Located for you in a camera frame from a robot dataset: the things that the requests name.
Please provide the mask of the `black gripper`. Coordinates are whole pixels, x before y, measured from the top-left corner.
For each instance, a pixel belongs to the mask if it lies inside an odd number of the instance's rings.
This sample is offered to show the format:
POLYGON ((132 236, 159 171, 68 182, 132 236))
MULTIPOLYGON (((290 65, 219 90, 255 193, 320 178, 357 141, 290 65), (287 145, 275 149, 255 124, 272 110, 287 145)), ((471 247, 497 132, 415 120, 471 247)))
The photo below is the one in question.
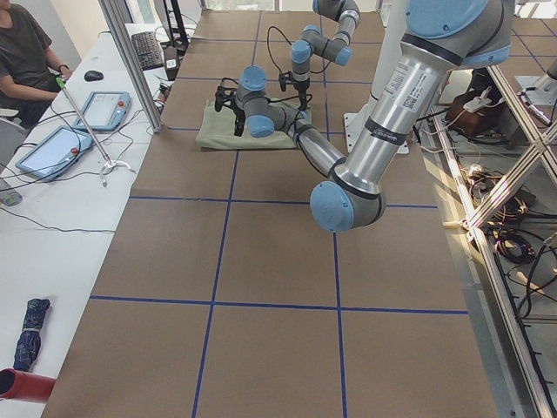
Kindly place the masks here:
POLYGON ((245 110, 241 101, 237 98, 232 100, 232 109, 235 114, 234 135, 241 137, 245 128, 245 110))
POLYGON ((308 100, 307 100, 307 90, 310 87, 310 79, 305 80, 292 80, 292 85, 294 89, 299 93, 299 109, 304 111, 307 109, 308 100))

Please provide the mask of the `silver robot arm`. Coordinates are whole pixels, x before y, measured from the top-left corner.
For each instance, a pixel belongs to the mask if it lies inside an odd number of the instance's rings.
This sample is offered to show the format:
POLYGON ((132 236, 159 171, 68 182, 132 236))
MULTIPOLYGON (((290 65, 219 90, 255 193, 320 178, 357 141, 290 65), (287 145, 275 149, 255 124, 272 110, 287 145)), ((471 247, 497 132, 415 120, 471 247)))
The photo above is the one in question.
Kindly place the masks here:
POLYGON ((312 9, 320 16, 336 22, 338 28, 333 37, 328 38, 317 26, 307 25, 300 39, 291 46, 292 70, 289 75, 298 92, 299 109, 302 111, 308 106, 311 57, 319 56, 330 63, 345 66, 352 56, 349 45, 360 22, 359 6, 353 0, 316 0, 312 2, 312 9))
POLYGON ((383 214, 380 181, 450 72, 499 64, 511 47, 511 1, 404 1, 392 7, 381 50, 398 62, 348 154, 328 142, 301 111, 272 103, 258 66, 244 69, 234 103, 254 138, 281 131, 324 175, 311 193, 314 220, 338 233, 383 214))

